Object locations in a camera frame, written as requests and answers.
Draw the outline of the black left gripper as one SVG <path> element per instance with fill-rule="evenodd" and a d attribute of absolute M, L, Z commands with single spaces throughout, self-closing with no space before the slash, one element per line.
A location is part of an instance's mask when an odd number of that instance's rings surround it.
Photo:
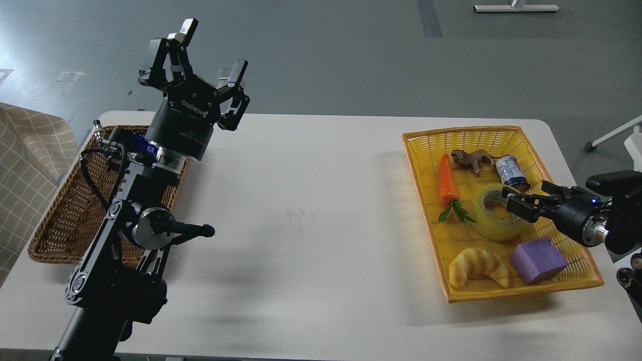
<path fill-rule="evenodd" d="M 152 39 L 138 71 L 138 83 L 164 94 L 146 132 L 146 140 L 202 160 L 215 123 L 222 130 L 236 130 L 250 98 L 241 85 L 248 66 L 245 59 L 234 62 L 227 84 L 218 89 L 199 76 L 193 77 L 187 47 L 198 25 L 197 19 L 186 19 L 177 33 Z M 220 114 L 220 105 L 225 101 L 231 103 L 226 112 Z"/>

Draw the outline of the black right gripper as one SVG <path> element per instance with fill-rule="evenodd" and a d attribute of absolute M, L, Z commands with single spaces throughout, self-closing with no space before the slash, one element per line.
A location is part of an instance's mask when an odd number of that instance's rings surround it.
<path fill-rule="evenodd" d="M 529 223 L 553 213 L 557 230 L 576 243 L 596 247 L 606 242 L 607 203 L 583 188 L 548 180 L 543 180 L 541 191 L 545 195 L 508 194 L 507 211 Z"/>

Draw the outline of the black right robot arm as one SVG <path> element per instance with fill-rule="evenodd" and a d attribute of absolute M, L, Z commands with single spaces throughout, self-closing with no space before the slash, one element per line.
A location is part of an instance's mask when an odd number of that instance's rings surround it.
<path fill-rule="evenodd" d="M 556 230 L 588 250 L 632 256 L 630 267 L 614 272 L 636 317 L 640 318 L 640 172 L 621 170 L 590 176 L 585 187 L 541 183 L 539 194 L 504 187 L 505 208 L 530 223 L 544 218 Z"/>

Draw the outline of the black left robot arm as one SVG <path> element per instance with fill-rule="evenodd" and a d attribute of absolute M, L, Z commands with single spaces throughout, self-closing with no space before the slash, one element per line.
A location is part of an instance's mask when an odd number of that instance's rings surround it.
<path fill-rule="evenodd" d="M 195 75 L 187 53 L 199 21 L 149 42 L 138 82 L 163 92 L 145 135 L 117 126 L 105 135 L 93 125 L 96 146 L 82 151 L 80 167 L 95 194 L 83 158 L 97 153 L 117 172 L 98 231 L 66 285 L 75 311 L 51 360 L 117 360 L 115 350 L 131 336 L 133 324 L 149 324 L 167 303 L 163 273 L 170 249 L 197 237 L 215 235 L 213 226 L 179 222 L 162 199 L 178 187 L 187 160 L 202 160 L 218 126 L 238 128 L 250 98 L 242 87 L 248 62 L 234 62 L 219 88 Z"/>

